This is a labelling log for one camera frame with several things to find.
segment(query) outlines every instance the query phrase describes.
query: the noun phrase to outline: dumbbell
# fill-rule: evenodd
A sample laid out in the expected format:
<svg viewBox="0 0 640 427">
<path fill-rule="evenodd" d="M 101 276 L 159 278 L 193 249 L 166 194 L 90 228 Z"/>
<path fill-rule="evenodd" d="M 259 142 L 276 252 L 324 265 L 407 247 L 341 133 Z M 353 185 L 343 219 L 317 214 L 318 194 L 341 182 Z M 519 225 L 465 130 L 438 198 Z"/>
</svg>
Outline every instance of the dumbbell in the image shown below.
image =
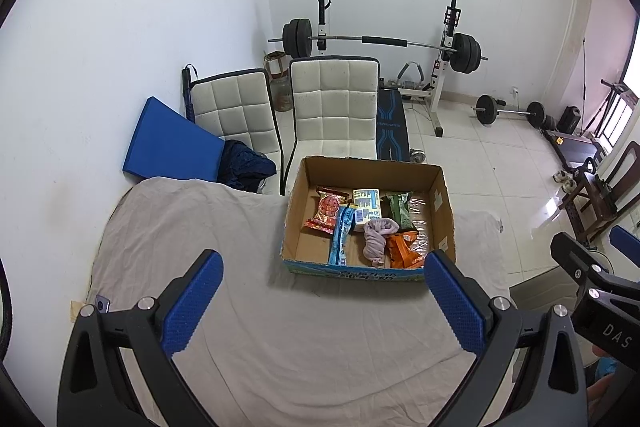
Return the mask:
<svg viewBox="0 0 640 427">
<path fill-rule="evenodd" d="M 496 100 L 488 94 L 482 95 L 476 102 L 473 110 L 476 112 L 476 118 L 483 125 L 490 125 L 495 122 L 498 115 L 502 112 L 510 112 L 513 114 L 524 114 L 529 120 L 532 127 L 539 129 L 545 124 L 546 112 L 545 106 L 540 102 L 531 102 L 526 111 L 511 111 L 506 109 L 498 110 L 498 106 L 504 107 L 507 103 L 504 100 Z"/>
</svg>

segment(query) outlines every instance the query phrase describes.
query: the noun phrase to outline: small white box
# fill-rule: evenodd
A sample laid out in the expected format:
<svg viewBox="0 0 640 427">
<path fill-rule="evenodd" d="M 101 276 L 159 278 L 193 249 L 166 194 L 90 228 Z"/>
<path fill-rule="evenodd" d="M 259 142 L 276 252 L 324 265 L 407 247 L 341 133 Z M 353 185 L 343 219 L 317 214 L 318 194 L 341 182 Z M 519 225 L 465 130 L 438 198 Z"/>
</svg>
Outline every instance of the small white box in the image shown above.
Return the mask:
<svg viewBox="0 0 640 427">
<path fill-rule="evenodd" d="M 380 191 L 377 188 L 355 188 L 353 203 L 358 206 L 353 216 L 355 232 L 362 232 L 367 221 L 382 217 Z"/>
</svg>

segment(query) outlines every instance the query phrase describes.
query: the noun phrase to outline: weight bench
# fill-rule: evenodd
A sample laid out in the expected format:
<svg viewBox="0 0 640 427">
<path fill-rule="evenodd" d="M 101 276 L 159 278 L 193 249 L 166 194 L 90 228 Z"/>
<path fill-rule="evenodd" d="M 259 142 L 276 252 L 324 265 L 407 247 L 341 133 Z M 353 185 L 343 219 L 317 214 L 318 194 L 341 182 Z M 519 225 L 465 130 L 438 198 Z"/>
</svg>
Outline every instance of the weight bench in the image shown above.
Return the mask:
<svg viewBox="0 0 640 427">
<path fill-rule="evenodd" d="M 376 151 L 379 160 L 411 161 L 402 95 L 393 87 L 378 90 Z"/>
</svg>

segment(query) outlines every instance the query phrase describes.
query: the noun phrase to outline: blue gripper pad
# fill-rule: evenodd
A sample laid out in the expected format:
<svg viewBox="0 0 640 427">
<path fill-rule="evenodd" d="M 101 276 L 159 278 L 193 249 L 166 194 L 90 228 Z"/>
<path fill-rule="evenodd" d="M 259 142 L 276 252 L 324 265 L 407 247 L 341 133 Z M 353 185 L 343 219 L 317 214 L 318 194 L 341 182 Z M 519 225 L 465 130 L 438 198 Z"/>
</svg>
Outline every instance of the blue gripper pad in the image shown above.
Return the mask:
<svg viewBox="0 0 640 427">
<path fill-rule="evenodd" d="M 222 256 L 212 252 L 178 297 L 162 324 L 162 349 L 171 358 L 182 351 L 222 282 Z"/>
<path fill-rule="evenodd" d="M 424 261 L 424 280 L 462 346 L 480 356 L 484 351 L 484 319 L 458 282 L 434 253 Z"/>
<path fill-rule="evenodd" d="M 640 239 L 631 232 L 627 232 L 620 225 L 616 225 L 609 232 L 609 240 L 612 247 L 621 251 L 626 258 L 640 267 Z"/>
</svg>

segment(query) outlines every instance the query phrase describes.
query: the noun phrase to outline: blue snack stick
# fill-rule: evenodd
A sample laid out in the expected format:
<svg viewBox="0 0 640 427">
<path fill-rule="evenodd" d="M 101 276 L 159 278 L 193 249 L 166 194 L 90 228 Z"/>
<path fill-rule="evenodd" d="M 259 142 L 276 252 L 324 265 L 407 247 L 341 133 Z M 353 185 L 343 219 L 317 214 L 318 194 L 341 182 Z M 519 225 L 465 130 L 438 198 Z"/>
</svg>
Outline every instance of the blue snack stick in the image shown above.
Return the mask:
<svg viewBox="0 0 640 427">
<path fill-rule="evenodd" d="M 345 208 L 347 207 L 341 204 L 338 209 L 338 215 L 335 216 L 334 236 L 331 239 L 331 247 L 329 247 L 329 261 L 327 261 L 327 264 L 338 264 L 338 242 L 340 241 L 342 214 L 344 213 Z"/>
<path fill-rule="evenodd" d="M 342 220 L 340 222 L 340 240 L 338 242 L 338 265 L 347 266 L 347 253 L 344 251 L 344 245 L 347 242 L 347 236 L 353 226 L 353 216 L 355 215 L 355 208 L 347 206 L 342 213 Z"/>
<path fill-rule="evenodd" d="M 335 219 L 334 236 L 329 249 L 328 264 L 346 266 L 347 259 L 344 252 L 344 244 L 353 224 L 355 208 L 351 205 L 341 205 Z"/>
</svg>

